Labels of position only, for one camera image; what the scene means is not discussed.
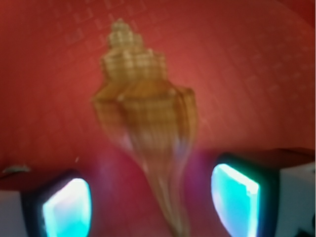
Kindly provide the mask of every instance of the red fabric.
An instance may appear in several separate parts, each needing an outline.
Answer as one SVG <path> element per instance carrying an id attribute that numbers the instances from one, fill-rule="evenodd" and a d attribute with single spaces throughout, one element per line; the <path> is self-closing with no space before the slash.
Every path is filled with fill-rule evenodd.
<path id="1" fill-rule="evenodd" d="M 223 236 L 202 150 L 315 146 L 315 30 L 267 0 L 0 1 L 0 164 L 74 167 L 91 184 L 93 236 L 169 236 L 140 169 L 96 122 L 110 24 L 123 18 L 194 89 L 187 169 L 194 236 Z"/>

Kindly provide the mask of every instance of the textured red backdrop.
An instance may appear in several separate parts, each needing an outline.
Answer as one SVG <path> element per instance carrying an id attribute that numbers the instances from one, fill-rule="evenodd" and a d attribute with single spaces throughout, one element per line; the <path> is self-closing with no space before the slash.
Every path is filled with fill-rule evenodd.
<path id="1" fill-rule="evenodd" d="M 2 0 L 0 166 L 79 169 L 91 183 L 94 236 L 170 235 L 140 169 L 108 142 L 89 102 L 118 18 L 165 53 L 173 83 L 196 92 L 192 235 L 224 236 L 209 199 L 214 155 L 202 151 L 314 148 L 315 29 L 274 0 Z"/>

